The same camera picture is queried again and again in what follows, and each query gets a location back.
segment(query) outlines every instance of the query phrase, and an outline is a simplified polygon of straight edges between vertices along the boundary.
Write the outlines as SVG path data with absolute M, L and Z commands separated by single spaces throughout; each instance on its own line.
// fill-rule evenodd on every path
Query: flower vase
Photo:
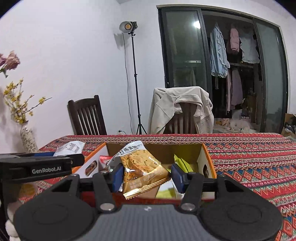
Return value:
M 22 139 L 22 144 L 27 153 L 38 152 L 38 147 L 35 142 L 33 131 L 29 127 L 28 123 L 29 122 L 26 121 L 25 123 L 21 124 L 20 137 Z

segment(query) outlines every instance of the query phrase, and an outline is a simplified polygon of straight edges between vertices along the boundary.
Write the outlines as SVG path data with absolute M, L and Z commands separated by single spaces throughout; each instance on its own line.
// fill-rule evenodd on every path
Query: open cardboard box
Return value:
M 104 143 L 86 157 L 85 163 L 79 169 L 73 170 L 74 173 L 79 174 L 80 178 L 92 177 L 95 173 L 102 169 L 99 159 L 100 156 L 113 156 L 119 152 L 125 145 Z M 199 172 L 208 178 L 216 178 L 215 168 L 212 159 L 207 151 L 205 144 L 185 144 L 185 145 L 164 145 L 164 144 L 145 144 L 145 148 L 161 162 L 164 168 L 170 169 L 174 163 L 174 154 L 187 161 L 192 170 Z M 138 197 L 155 198 L 158 192 L 158 187 L 143 193 Z M 202 199 L 214 199 L 214 193 L 204 192 Z
M 286 113 L 284 124 L 285 124 L 286 122 L 291 123 L 292 118 L 295 118 L 295 117 L 296 117 L 296 115 L 294 115 L 294 114 L 288 114 L 288 113 Z M 284 136 L 284 137 L 289 137 L 289 136 L 291 136 L 291 137 L 295 138 L 295 134 L 292 133 L 292 132 L 286 132 L 286 131 L 285 131 L 285 127 L 283 127 L 283 130 L 282 130 L 282 132 L 281 132 L 281 135 Z

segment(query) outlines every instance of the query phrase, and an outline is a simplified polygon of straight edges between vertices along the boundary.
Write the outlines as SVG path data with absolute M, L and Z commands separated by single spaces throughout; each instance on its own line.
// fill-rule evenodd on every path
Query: patterned tablecloth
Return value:
M 87 156 L 102 142 L 128 143 L 141 140 L 159 144 L 206 144 L 218 174 L 226 174 L 266 198 L 281 211 L 284 222 L 276 241 L 296 240 L 296 143 L 274 133 L 143 135 L 143 136 L 65 136 L 50 142 L 41 151 L 79 140 L 85 142 Z M 39 191 L 60 178 L 38 182 Z

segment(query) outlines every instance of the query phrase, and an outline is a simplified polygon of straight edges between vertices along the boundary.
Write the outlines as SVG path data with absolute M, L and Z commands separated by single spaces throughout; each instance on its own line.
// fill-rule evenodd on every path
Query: tripod stand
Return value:
M 139 119 L 139 124 L 138 124 L 138 128 L 137 128 L 137 134 L 139 133 L 139 135 L 142 134 L 142 129 L 145 132 L 145 134 L 147 134 L 147 132 L 145 131 L 142 123 L 141 123 L 141 115 L 140 115 L 140 106 L 139 106 L 139 95 L 138 95 L 138 84 L 137 84 L 137 73 L 136 73 L 136 61 L 135 61 L 135 48 L 133 45 L 133 37 L 135 36 L 135 34 L 133 33 L 133 31 L 131 31 L 129 33 L 131 35 L 131 42 L 132 42 L 132 46 L 133 46 L 133 67 L 134 67 L 134 77 L 135 77 L 135 82 L 136 82 L 136 96 L 137 96 L 137 106 L 138 106 L 138 119 Z

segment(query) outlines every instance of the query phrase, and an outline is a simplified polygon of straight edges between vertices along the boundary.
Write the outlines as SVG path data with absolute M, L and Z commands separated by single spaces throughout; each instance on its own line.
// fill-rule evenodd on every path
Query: pink flower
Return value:
M 3 54 L 2 54 L 2 53 L 0 53 L 0 67 L 1 67 L 3 64 L 5 64 L 5 61 L 6 61 L 6 58 L 3 57 Z
M 6 70 L 16 69 L 16 67 L 20 64 L 20 59 L 17 57 L 14 51 L 11 51 L 5 63 Z

